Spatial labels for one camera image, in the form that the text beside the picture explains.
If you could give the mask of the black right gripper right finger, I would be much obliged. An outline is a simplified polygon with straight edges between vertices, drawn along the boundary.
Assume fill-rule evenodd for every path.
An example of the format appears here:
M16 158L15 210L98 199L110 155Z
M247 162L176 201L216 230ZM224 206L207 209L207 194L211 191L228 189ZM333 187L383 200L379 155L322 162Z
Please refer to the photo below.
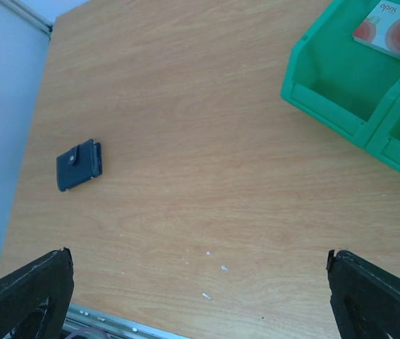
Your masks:
M400 338L400 278L347 250L330 250L326 269L342 338Z

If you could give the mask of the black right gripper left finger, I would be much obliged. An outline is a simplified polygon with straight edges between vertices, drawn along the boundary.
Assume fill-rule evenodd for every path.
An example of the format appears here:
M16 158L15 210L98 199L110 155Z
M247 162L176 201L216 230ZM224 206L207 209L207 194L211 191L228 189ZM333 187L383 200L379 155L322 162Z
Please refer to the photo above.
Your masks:
M2 277L0 338L58 338L73 289L73 259L67 248Z

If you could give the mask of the dark blue card holder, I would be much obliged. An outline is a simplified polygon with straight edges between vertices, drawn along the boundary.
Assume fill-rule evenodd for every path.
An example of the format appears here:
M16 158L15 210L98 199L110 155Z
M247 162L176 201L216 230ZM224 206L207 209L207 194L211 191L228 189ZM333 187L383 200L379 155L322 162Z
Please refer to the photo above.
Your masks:
M56 158L56 183L64 192L102 175L102 146L89 139Z

